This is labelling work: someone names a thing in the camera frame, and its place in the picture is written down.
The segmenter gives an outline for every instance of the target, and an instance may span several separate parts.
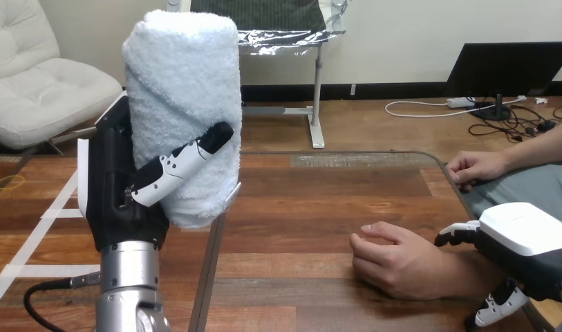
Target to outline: rolled towel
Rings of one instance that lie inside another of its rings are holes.
[[[122,54],[137,168],[217,122],[232,126],[234,135],[207,166],[160,202],[179,227],[208,225],[227,208],[240,169],[236,25],[213,14],[156,10],[136,24]]]

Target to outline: white wall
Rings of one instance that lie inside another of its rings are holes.
[[[124,84],[120,48],[164,0],[40,0],[63,57]],[[324,46],[323,83],[443,82],[465,42],[562,40],[562,0],[353,0]],[[312,84],[314,54],[241,57],[243,84]],[[562,80],[562,70],[556,76]]]

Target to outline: black monitor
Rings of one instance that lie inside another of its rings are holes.
[[[562,41],[464,44],[446,84],[449,97],[492,97],[496,106],[473,111],[485,120],[506,120],[503,95],[541,95],[562,67]],[[476,103],[485,107],[494,103]]]

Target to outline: white cable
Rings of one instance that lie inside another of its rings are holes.
[[[523,100],[525,100],[527,98],[525,98],[525,96],[519,96],[517,99],[512,100],[510,102],[504,102],[504,104],[513,104],[515,102],[522,102]],[[392,102],[390,104],[387,104],[384,107],[384,110],[388,113],[391,114],[392,116],[400,116],[403,118],[442,118],[445,116],[456,116],[458,114],[464,114],[464,113],[470,113],[470,112],[474,112],[474,111],[479,111],[481,109],[489,109],[491,107],[495,107],[495,104],[492,104],[490,106],[486,106],[486,107],[482,107],[479,109],[469,109],[467,111],[459,111],[459,112],[455,112],[455,113],[446,113],[446,114],[434,114],[434,115],[428,115],[428,116],[415,116],[415,115],[411,115],[411,114],[397,114],[397,113],[393,113],[391,111],[388,110],[388,107],[394,104],[420,104],[420,105],[429,105],[429,106],[447,106],[447,103],[445,104],[431,104],[428,102],[407,102],[407,101],[399,101],[399,102]]]

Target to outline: person's leg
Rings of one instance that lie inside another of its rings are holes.
[[[562,221],[562,164],[512,172],[464,194],[477,217],[495,205],[528,202]]]

